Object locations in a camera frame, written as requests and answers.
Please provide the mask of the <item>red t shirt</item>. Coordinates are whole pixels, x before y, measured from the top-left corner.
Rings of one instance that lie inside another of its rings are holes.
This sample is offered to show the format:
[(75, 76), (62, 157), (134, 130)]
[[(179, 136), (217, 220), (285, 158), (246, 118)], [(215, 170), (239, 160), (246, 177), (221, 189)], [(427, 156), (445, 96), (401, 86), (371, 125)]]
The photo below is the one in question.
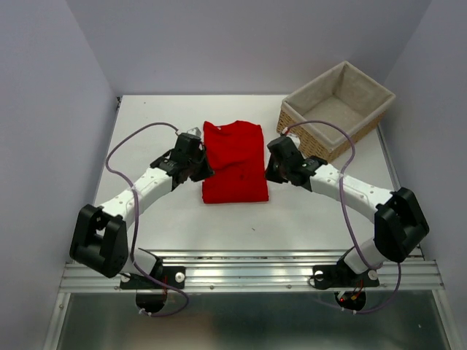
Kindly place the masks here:
[(241, 120), (219, 126), (221, 131), (208, 121), (203, 126), (207, 158), (214, 171), (202, 184), (203, 202), (267, 202), (262, 127)]

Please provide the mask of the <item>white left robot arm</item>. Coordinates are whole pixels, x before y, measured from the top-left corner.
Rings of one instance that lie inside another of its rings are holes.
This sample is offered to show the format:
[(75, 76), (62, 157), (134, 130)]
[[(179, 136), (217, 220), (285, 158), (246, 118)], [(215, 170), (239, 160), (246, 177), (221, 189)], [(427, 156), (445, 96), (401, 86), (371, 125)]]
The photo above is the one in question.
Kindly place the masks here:
[(179, 185), (213, 174), (199, 130), (181, 133), (174, 147), (154, 160), (127, 189), (99, 206), (87, 204), (80, 209), (70, 258), (107, 278), (131, 273), (146, 287), (157, 286), (162, 280), (161, 258), (148, 254), (136, 267), (136, 245), (128, 241), (128, 229), (136, 227), (140, 214)]

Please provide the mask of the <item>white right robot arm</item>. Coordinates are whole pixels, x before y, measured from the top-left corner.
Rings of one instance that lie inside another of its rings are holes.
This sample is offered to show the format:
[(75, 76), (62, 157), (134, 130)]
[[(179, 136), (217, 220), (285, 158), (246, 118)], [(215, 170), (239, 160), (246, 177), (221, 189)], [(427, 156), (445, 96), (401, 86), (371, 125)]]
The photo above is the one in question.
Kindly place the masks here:
[(333, 265), (314, 269), (315, 287), (351, 287), (386, 261), (402, 263), (430, 231), (416, 195), (409, 189), (387, 190), (343, 174), (326, 160), (304, 157), (289, 136), (270, 141), (266, 179), (290, 183), (340, 202), (374, 226), (373, 238), (355, 244)]

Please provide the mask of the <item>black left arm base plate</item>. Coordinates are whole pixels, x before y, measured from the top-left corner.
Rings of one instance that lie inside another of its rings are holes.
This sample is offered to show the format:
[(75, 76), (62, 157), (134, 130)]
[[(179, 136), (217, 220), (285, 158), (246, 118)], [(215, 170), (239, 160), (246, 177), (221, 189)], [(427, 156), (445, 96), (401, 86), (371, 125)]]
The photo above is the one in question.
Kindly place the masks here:
[(123, 290), (139, 290), (139, 289), (164, 289), (161, 284), (166, 284), (176, 289), (185, 288), (186, 267), (183, 265), (166, 264), (161, 257), (152, 256), (136, 256), (136, 262), (144, 271), (153, 279), (158, 281), (154, 283), (152, 280), (143, 276), (131, 261), (128, 261), (126, 271), (120, 274), (119, 287)]

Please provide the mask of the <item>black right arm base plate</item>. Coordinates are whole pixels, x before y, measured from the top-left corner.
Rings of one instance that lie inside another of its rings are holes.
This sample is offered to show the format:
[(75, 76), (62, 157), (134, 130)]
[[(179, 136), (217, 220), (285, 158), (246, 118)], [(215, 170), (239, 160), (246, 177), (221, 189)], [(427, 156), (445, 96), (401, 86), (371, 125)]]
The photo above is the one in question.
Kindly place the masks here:
[(378, 287), (379, 279), (372, 280), (368, 273), (356, 274), (346, 265), (315, 265), (309, 277), (310, 286), (318, 290)]

